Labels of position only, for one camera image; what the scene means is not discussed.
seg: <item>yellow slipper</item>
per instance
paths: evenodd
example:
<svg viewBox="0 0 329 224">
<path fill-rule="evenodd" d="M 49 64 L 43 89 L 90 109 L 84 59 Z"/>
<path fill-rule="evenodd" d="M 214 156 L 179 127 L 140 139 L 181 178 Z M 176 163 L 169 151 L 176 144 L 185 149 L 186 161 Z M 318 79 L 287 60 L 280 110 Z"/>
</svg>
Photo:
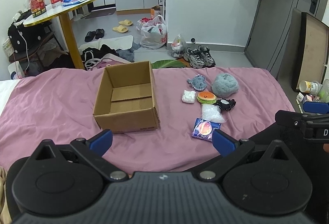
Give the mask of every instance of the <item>yellow slipper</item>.
<svg viewBox="0 0 329 224">
<path fill-rule="evenodd" d="M 119 24 L 121 24 L 122 26 L 131 26 L 133 22 L 126 19 L 124 21 L 120 21 Z"/>
<path fill-rule="evenodd" d="M 116 26 L 112 28 L 113 31 L 118 32 L 118 33 L 126 33 L 128 31 L 128 28 L 124 26 Z"/>
</svg>

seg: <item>black bag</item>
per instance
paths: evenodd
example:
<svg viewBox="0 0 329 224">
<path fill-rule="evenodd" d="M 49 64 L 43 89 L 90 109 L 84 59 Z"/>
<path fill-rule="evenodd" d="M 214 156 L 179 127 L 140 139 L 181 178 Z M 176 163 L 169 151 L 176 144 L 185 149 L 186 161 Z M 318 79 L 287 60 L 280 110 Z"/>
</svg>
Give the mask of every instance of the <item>black bag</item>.
<svg viewBox="0 0 329 224">
<path fill-rule="evenodd" d="M 22 36 L 26 40 L 27 49 L 30 49 L 36 43 L 39 43 L 41 38 L 46 34 L 44 30 L 44 25 L 42 24 L 30 27 L 25 27 L 23 24 L 20 24 L 16 28 L 14 23 L 12 23 L 11 26 L 8 28 L 8 37 L 16 53 L 26 52 L 25 41 L 21 37 L 19 32 L 22 33 Z"/>
</svg>

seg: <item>shopping bag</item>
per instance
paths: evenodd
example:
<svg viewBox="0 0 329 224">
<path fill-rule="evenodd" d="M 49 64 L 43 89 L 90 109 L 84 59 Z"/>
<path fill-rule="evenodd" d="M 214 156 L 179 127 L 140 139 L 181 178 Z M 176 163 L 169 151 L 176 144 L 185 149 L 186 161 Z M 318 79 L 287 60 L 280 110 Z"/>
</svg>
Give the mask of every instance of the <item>shopping bag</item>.
<svg viewBox="0 0 329 224">
<path fill-rule="evenodd" d="M 147 49 L 161 48 L 167 42 L 167 26 L 161 15 L 143 24 L 140 45 Z"/>
</svg>

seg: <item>pink bed sheet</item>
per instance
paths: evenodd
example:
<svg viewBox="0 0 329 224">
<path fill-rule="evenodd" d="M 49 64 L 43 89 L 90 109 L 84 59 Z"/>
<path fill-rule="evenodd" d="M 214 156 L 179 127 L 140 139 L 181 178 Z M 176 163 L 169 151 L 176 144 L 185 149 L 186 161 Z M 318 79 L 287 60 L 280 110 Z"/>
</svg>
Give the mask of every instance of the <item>pink bed sheet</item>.
<svg viewBox="0 0 329 224">
<path fill-rule="evenodd" d="M 90 138 L 100 130 L 93 106 L 103 70 L 53 69 L 21 80 L 0 117 L 0 165 L 9 169 L 19 158 L 29 156 L 43 139 L 57 144 Z M 222 130 L 236 139 L 249 138 L 274 122 L 278 110 L 293 111 L 277 81 L 259 68 L 219 67 L 195 70 L 154 70 L 160 128 L 155 131 L 114 135 L 112 147 L 103 156 L 131 174 L 134 171 L 182 171 L 218 155 L 212 144 L 191 137 L 201 104 L 181 101 L 192 90 L 187 78 L 207 78 L 208 88 L 219 73 L 228 72 L 240 90 L 230 98 L 236 106 L 223 112 Z"/>
</svg>

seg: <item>hamburger plush toy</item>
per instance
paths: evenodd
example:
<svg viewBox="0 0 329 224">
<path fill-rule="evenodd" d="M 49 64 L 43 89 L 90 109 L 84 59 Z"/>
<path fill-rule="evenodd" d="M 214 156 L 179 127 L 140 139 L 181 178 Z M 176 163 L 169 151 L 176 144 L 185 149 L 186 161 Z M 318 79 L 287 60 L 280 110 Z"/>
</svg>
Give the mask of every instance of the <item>hamburger plush toy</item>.
<svg viewBox="0 0 329 224">
<path fill-rule="evenodd" d="M 204 103 L 214 104 L 216 102 L 217 98 L 213 93 L 211 93 L 209 91 L 203 91 L 198 94 L 197 99 L 202 104 L 204 104 Z"/>
</svg>

